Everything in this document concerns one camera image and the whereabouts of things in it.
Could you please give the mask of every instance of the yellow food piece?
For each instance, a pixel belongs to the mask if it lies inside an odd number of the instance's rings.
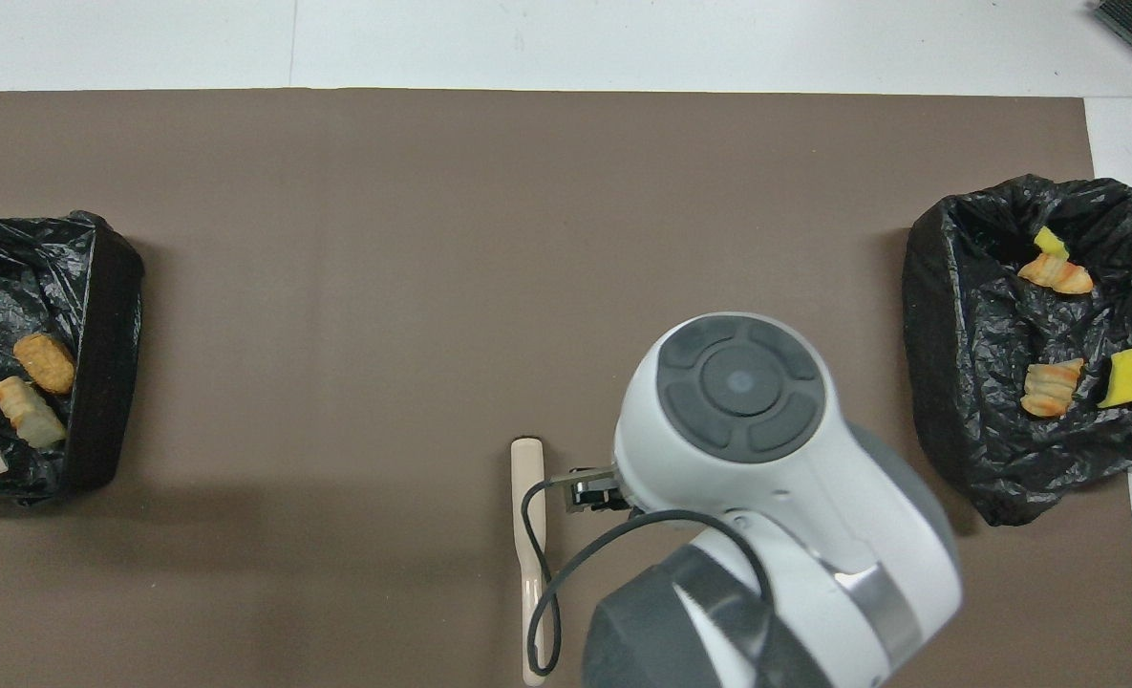
[[[1108,395],[1097,408],[1109,408],[1132,402],[1132,349],[1114,353],[1108,371]]]
[[[1049,253],[1050,256],[1062,258],[1064,261],[1071,257],[1067,252],[1067,244],[1063,243],[1058,235],[1049,231],[1049,227],[1043,226],[1041,231],[1037,232],[1037,239],[1032,240],[1032,243],[1037,244],[1037,248],[1041,250],[1043,253]]]
[[[51,406],[23,378],[11,376],[0,382],[1,413],[18,432],[20,440],[42,449],[65,439],[65,427]]]
[[[1092,278],[1088,270],[1050,253],[1041,253],[1020,268],[1020,277],[1037,286],[1048,286],[1058,293],[1089,293]]]
[[[52,395],[68,395],[72,389],[72,355],[65,344],[37,332],[15,344],[15,358],[27,375]]]
[[[1075,386],[1084,360],[1073,359],[1061,364],[1032,364],[1024,375],[1024,411],[1041,418],[1061,416],[1071,408]]]

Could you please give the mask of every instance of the black plastic bag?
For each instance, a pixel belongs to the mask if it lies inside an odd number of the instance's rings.
[[[1049,226],[1091,293],[1020,278]],[[1132,403],[1098,408],[1110,354],[1132,347],[1132,188],[1023,175],[950,196],[915,223],[902,272],[915,425],[929,461],[990,525],[1035,519],[1132,466]],[[1061,418],[1020,406],[1029,364],[1086,359]]]
[[[70,395],[43,395],[68,428],[62,444],[33,449],[0,410],[0,497],[28,505],[114,478],[137,379],[143,270],[97,215],[0,218],[0,380],[27,379],[12,345],[33,332],[61,341],[77,362]]]

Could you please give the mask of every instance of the brown mat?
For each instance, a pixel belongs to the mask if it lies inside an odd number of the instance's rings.
[[[0,509],[0,685],[521,685],[508,444],[608,463],[707,310],[809,336],[962,534],[966,605],[892,685],[1132,685],[1125,481],[989,528],[909,419],[904,227],[1029,171],[1090,175],[1080,101],[0,93],[0,215],[100,213],[149,269],[119,479]],[[549,505],[557,566],[621,518]],[[688,536],[580,571],[549,685]]]

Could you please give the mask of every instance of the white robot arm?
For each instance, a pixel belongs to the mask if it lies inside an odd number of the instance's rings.
[[[774,319],[712,313],[663,335],[621,405],[615,475],[645,514],[731,528],[597,607],[589,688],[875,688],[960,605],[935,497],[841,418],[818,353]]]

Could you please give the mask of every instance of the white table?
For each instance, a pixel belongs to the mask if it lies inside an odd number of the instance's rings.
[[[1082,0],[0,0],[0,91],[288,86],[1081,96],[1132,184],[1132,51]]]

